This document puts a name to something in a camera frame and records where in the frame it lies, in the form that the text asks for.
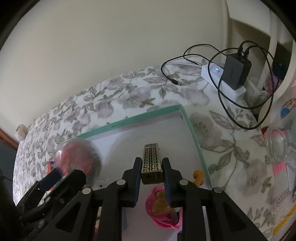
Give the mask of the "gold patterned harmonica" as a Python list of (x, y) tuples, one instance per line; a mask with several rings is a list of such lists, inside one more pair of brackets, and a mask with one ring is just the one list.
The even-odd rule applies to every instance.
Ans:
[(146, 144), (144, 146), (141, 179), (143, 185), (159, 184), (163, 181), (158, 143)]

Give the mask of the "pink swim goggles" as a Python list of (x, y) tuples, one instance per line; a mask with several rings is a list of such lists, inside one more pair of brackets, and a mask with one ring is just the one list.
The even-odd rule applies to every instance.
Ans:
[(159, 227), (178, 230), (183, 223), (183, 209), (172, 208), (167, 200), (164, 188), (154, 187), (145, 201), (145, 210)]

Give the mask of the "clear dome with pink toy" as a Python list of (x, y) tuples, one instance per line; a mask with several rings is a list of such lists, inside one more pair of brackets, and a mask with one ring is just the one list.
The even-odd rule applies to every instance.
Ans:
[(101, 160), (91, 142), (84, 138), (71, 138), (58, 147), (53, 161), (64, 176), (73, 170), (86, 175), (86, 186), (93, 187), (101, 171)]

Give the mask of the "orange blue foam block toy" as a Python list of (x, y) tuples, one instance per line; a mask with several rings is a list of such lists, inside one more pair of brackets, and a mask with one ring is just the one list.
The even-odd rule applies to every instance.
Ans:
[(56, 164), (54, 162), (48, 162), (47, 164), (47, 175), (50, 174), (56, 168)]

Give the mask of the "pink duck toy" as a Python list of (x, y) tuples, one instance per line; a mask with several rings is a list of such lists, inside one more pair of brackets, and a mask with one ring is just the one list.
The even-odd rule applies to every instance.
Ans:
[(193, 173), (193, 178), (194, 178), (194, 184), (196, 186), (202, 186), (203, 185), (203, 178), (204, 178), (204, 172), (201, 170), (195, 170)]

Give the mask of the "teal shallow cardboard tray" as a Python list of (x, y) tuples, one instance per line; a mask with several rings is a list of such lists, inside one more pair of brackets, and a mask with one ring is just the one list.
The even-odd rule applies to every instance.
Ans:
[[(146, 144), (158, 143), (159, 159), (168, 158), (171, 167), (193, 181), (195, 170), (205, 174), (202, 188), (211, 189), (209, 173), (184, 108), (174, 105), (142, 113), (80, 135), (100, 156), (101, 171), (94, 190), (107, 187), (131, 169), (136, 157), (143, 158)], [(145, 210), (154, 185), (141, 185), (135, 208), (125, 208), (126, 229), (122, 240), (177, 240), (178, 230), (157, 226)]]

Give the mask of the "white crochet yarn ball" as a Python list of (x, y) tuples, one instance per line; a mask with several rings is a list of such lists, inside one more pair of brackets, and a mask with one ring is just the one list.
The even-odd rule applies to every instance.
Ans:
[(28, 133), (28, 129), (24, 124), (18, 125), (16, 128), (15, 136), (18, 141), (23, 141)]

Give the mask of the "floral grey white blanket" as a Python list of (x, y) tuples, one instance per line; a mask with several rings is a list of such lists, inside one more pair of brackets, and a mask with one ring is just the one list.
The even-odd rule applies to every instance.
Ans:
[[(196, 65), (147, 67), (105, 80), (59, 102), (28, 127), (20, 142), (13, 174), (18, 203), (46, 174), (46, 167), (65, 140), (147, 111), (181, 104), (195, 130), (214, 186), (222, 187), (269, 240), (281, 240), (285, 214), (280, 211), (281, 183), (251, 111), (243, 103), (221, 105), (217, 91)], [(181, 81), (177, 86), (164, 75)]]

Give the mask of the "clear plastic container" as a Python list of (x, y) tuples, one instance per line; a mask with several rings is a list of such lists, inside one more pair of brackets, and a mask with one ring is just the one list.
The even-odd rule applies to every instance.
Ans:
[(270, 125), (265, 133), (265, 145), (273, 164), (295, 162), (295, 121)]

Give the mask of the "pink white bead mat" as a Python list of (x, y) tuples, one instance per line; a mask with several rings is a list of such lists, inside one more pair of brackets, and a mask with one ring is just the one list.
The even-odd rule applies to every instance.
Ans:
[(289, 190), (288, 168), (285, 163), (273, 165), (276, 193), (276, 219), (271, 240), (285, 240), (295, 227), (295, 201)]

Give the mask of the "white power strip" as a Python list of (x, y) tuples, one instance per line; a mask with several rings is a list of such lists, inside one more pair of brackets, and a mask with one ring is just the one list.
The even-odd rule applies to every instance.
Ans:
[[(212, 77), (214, 83), (218, 86), (219, 80), (222, 77), (224, 69), (214, 63), (211, 63), (209, 70), (210, 70), (210, 74), (211, 74), (211, 77)], [(214, 84), (213, 84), (212, 80), (210, 79), (210, 76), (208, 73), (208, 64), (205, 64), (202, 66), (201, 77), (204, 78), (209, 84), (211, 84), (214, 87)], [(245, 92), (246, 92), (246, 88), (244, 86), (242, 86), (236, 90), (233, 90), (223, 80), (221, 81), (220, 90), (234, 102), (242, 100), (245, 95)]]

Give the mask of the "black power adapter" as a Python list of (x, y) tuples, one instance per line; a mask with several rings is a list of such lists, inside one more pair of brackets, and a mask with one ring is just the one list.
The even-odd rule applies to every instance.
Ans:
[(248, 59), (244, 59), (237, 53), (229, 54), (226, 57), (222, 80), (236, 90), (244, 85), (251, 66)]

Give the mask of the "white chair frame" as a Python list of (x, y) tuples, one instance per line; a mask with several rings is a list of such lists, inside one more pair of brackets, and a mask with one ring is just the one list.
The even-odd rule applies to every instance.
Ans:
[(282, 84), (273, 101), (256, 113), (263, 126), (280, 118), (282, 106), (295, 97), (295, 40), (278, 16), (261, 1), (222, 1), (223, 46), (237, 47), (245, 40), (266, 48), (275, 61), (287, 61)]

